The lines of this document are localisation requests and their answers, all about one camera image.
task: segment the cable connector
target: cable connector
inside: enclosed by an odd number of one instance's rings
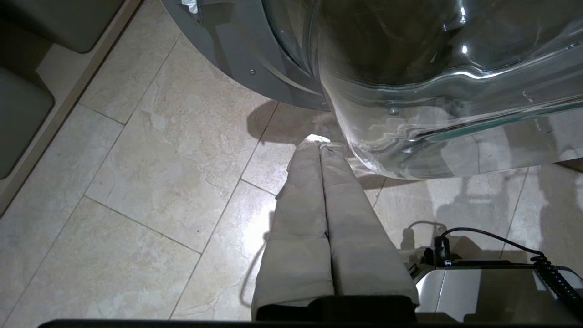
[[[433,239],[433,248],[433,264],[436,267],[450,266],[449,239],[445,236],[435,237]]]

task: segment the screw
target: screw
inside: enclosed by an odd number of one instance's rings
[[[387,114],[389,114],[391,116],[397,116],[397,115],[399,115],[399,110],[394,108],[394,107],[391,107],[387,110]]]

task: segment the tiled floor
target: tiled floor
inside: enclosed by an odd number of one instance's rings
[[[249,319],[274,195],[310,133],[342,140],[330,113],[224,76],[145,0],[0,220],[0,323]],[[577,173],[550,165],[409,182],[349,160],[402,250],[472,226],[583,273]],[[462,254],[526,258],[458,236]]]

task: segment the black cable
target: black cable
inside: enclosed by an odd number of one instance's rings
[[[551,262],[546,258],[545,254],[540,250],[530,249],[523,245],[519,245],[512,242],[506,238],[502,238],[488,231],[474,229],[474,228],[453,228],[445,231],[441,234],[444,238],[447,234],[454,231],[471,231],[481,233],[482,235],[490,236],[501,240],[507,244],[510,244],[516,248],[522,249],[526,252],[536,254],[537,256],[531,257],[531,261],[535,266],[536,272],[538,272],[541,279],[550,287],[550,289],[557,295],[557,297],[565,304],[567,309],[580,321],[583,322],[583,298],[577,293],[577,291],[569,284],[569,282],[561,275],[557,268],[551,264]]]
[[[442,237],[445,237],[446,235],[448,235],[448,234],[450,234],[450,233],[452,233],[454,231],[471,231],[471,232],[481,233],[482,235],[486,235],[486,236],[490,236],[492,238],[496,238],[498,240],[502,240],[503,242],[505,242],[507,244],[511,244],[512,246],[514,246],[516,248],[520,248],[520,249],[522,249],[522,250],[524,250],[526,252],[533,253],[533,254],[537,254],[539,256],[544,256],[545,255],[540,250],[533,250],[533,249],[530,249],[528,247],[524,247],[523,245],[519,245],[519,244],[517,244],[515,242],[512,242],[512,241],[506,239],[506,238],[502,238],[502,237],[500,237],[498,235],[495,235],[493,233],[490,233],[490,232],[484,231],[484,230],[480,230],[480,229],[474,229],[474,228],[453,228],[453,229],[450,229],[450,230],[445,231],[444,233],[441,234],[441,236]]]

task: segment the washing machine door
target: washing machine door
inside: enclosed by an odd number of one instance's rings
[[[329,110],[300,51],[313,1],[161,2],[196,49],[235,81],[279,102]]]
[[[583,156],[580,0],[162,3],[237,82],[329,106],[381,175],[473,176]]]

